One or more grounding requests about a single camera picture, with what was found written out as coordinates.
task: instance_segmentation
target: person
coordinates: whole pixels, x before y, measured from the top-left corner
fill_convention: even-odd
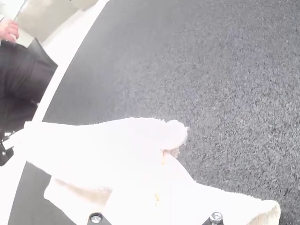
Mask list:
[[[57,66],[16,43],[16,21],[0,17],[0,140],[32,120]]]

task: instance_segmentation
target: black bracket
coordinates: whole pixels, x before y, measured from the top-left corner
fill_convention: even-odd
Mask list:
[[[100,212],[92,213],[87,225],[112,225]],[[202,225],[224,225],[223,216],[219,212],[213,212]]]
[[[13,148],[5,149],[3,143],[9,139],[11,134],[5,135],[0,142],[0,166],[4,166],[14,155]]]

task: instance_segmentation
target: white towel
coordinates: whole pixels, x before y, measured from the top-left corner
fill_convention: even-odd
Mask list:
[[[184,144],[187,131],[176,120],[153,118],[86,126],[28,122],[19,147],[52,175],[45,199],[77,225],[93,212],[112,225],[198,225],[214,211],[225,225],[278,225],[276,201],[197,184],[163,154]]]

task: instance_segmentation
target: black pants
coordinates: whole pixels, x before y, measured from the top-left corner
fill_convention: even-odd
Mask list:
[[[32,120],[56,67],[22,45],[2,41],[0,47],[0,139],[4,132]]]

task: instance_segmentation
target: metal bolt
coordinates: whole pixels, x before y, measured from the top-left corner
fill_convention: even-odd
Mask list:
[[[223,219],[223,216],[221,213],[219,212],[214,212],[212,213],[212,215],[210,216],[210,222],[211,225],[218,225]]]
[[[101,217],[99,215],[94,215],[90,218],[90,220],[95,224],[99,224],[101,221]]]

